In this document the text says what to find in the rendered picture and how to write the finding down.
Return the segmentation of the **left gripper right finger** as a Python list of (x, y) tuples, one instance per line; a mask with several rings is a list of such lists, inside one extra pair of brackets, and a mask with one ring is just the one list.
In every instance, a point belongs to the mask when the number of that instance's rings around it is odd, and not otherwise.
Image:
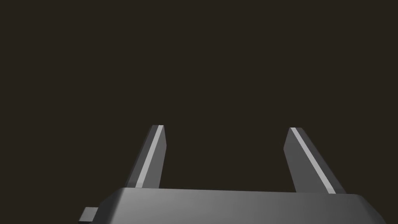
[(283, 151), (296, 192), (346, 194), (303, 128), (289, 128)]

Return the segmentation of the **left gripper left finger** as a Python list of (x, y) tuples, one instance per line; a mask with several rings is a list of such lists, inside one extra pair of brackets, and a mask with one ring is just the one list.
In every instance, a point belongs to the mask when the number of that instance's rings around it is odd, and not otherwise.
[(128, 176), (126, 187), (158, 189), (166, 149), (167, 143), (164, 126), (151, 126)]

